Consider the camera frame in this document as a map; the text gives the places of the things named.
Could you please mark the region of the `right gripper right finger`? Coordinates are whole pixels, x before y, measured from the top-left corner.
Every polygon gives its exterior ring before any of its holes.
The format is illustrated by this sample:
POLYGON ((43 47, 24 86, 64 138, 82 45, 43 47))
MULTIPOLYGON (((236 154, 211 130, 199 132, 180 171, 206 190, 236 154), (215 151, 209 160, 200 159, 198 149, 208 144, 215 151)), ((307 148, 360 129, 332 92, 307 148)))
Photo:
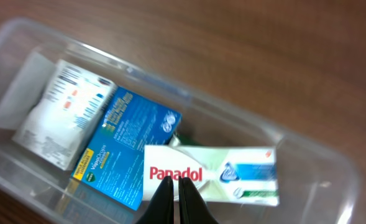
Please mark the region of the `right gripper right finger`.
POLYGON ((181 224, 218 224, 190 178, 179 177, 178 193, 181 224))

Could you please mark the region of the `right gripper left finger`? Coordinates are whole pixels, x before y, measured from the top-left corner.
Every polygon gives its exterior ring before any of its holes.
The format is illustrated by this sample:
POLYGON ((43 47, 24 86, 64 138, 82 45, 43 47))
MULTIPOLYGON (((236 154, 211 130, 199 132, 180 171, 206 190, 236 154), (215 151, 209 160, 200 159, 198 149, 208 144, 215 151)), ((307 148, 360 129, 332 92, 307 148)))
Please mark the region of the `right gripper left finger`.
POLYGON ((174 193, 170 176, 161 181, 146 211, 136 224, 174 224, 174 193))

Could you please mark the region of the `white Panadol box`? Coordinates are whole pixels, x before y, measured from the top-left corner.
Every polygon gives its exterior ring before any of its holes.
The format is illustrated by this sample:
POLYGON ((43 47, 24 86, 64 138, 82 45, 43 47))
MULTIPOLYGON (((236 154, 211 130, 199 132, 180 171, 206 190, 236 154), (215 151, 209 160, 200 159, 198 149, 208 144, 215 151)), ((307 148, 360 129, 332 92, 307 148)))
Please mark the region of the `white Panadol box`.
POLYGON ((179 177, 188 177, 206 202, 279 204, 274 147, 146 146, 144 201, 166 176, 172 178, 175 200, 179 177))

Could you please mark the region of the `blue VapoDrops box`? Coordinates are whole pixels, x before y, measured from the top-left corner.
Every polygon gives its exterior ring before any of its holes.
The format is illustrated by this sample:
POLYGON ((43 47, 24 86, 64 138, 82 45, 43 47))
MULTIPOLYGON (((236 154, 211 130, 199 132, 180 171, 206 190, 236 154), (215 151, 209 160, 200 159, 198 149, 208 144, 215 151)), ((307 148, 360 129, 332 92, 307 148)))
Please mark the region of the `blue VapoDrops box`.
POLYGON ((180 120, 179 112, 117 87, 71 176, 137 210, 143 197, 144 147, 166 144, 180 120))

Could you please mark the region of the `green Zam-Buk box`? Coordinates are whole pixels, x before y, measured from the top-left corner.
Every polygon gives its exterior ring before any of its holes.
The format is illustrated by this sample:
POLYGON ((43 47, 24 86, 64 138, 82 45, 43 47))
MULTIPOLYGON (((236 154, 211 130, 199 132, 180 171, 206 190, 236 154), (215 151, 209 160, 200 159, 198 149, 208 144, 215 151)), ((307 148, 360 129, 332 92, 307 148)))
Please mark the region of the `green Zam-Buk box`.
POLYGON ((176 146, 203 146, 199 142, 191 139, 189 136, 185 136, 182 134, 175 133, 172 138, 170 139, 169 146, 176 147, 176 146))

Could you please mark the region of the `clear plastic container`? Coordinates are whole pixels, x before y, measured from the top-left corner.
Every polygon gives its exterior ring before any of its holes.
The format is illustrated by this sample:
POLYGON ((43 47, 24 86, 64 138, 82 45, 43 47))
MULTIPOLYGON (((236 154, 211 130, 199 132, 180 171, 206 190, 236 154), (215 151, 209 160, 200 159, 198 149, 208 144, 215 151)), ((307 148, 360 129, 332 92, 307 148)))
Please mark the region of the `clear plastic container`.
POLYGON ((0 188, 55 223, 349 223, 343 155, 28 19, 0 29, 0 188))

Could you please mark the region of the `white Hansaplast plaster box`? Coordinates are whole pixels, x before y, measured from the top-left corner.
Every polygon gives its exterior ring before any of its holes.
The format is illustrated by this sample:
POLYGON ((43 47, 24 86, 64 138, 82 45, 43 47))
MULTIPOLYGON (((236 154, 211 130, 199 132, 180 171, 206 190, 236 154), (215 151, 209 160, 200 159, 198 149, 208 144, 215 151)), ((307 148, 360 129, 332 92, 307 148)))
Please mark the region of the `white Hansaplast plaster box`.
POLYGON ((72 170, 116 88, 107 78, 59 60, 13 141, 61 170, 72 170))

